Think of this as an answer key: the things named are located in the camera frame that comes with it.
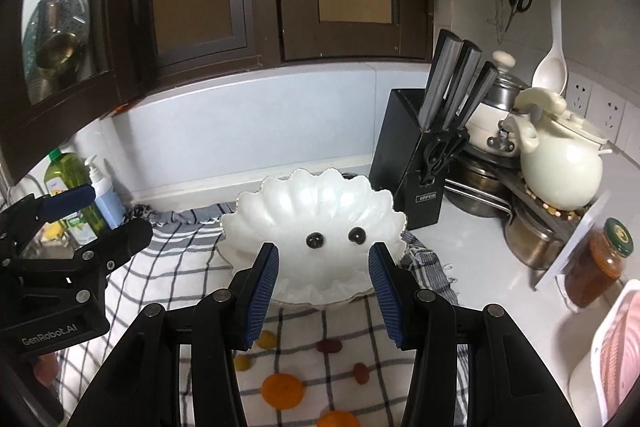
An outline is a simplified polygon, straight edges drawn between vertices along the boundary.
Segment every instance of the brown wooden cabinet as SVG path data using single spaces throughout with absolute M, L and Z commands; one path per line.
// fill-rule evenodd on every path
M 23 3 L 0 0 L 0 166 L 12 184 L 86 124 L 146 93 L 300 60 L 427 60 L 433 33 L 431 0 L 87 0 L 86 66 L 34 100 Z M 42 14 L 40 27 L 49 24 Z

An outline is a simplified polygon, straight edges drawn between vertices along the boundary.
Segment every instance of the kettle handle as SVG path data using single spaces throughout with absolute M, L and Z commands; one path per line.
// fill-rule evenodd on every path
M 524 153 L 532 153 L 540 145 L 538 131 L 526 118 L 510 114 L 502 122 L 502 128 L 515 134 L 520 149 Z
M 531 105 L 538 105 L 543 111 L 551 114 L 562 114 L 566 111 L 566 100 L 558 93 L 543 87 L 524 89 L 513 101 L 513 108 L 519 111 Z

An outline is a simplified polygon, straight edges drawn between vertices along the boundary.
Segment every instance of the green bottle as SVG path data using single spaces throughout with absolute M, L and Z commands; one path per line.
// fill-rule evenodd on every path
M 86 167 L 77 154 L 63 153 L 56 147 L 49 153 L 49 159 L 51 163 L 44 174 L 44 183 L 52 196 L 82 184 L 91 184 Z M 109 230 L 95 203 L 69 214 L 62 221 L 79 245 L 87 245 Z

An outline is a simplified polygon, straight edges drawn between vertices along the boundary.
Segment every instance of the knife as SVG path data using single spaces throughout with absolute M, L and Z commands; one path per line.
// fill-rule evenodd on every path
M 476 83 L 471 88 L 469 96 L 466 98 L 465 105 L 462 106 L 460 114 L 454 121 L 454 127 L 456 129 L 462 129 L 465 126 L 473 112 L 478 108 L 478 105 L 480 105 L 480 102 L 482 102 L 482 99 L 487 94 L 487 91 L 489 91 L 489 88 L 494 83 L 497 76 L 498 70 L 495 66 L 489 61 L 485 62 L 480 74 L 478 75 Z
M 461 49 L 462 41 L 455 34 L 440 30 L 429 70 L 429 80 L 424 88 L 424 98 L 418 113 L 418 124 L 422 131 L 428 130 L 436 117 Z
M 465 98 L 466 90 L 471 83 L 478 62 L 480 62 L 481 55 L 482 51 L 473 42 L 464 41 L 460 57 L 458 57 L 456 67 L 453 70 L 447 98 L 436 117 L 436 121 L 441 124 L 442 130 L 446 131 L 456 117 L 460 103 Z

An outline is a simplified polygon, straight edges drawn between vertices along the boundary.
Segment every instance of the glass jar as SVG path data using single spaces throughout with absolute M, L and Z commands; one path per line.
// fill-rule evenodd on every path
M 626 258 L 633 251 L 629 231 L 609 217 L 602 230 L 591 233 L 587 247 L 565 277 L 567 296 L 576 306 L 586 308 L 620 278 Z

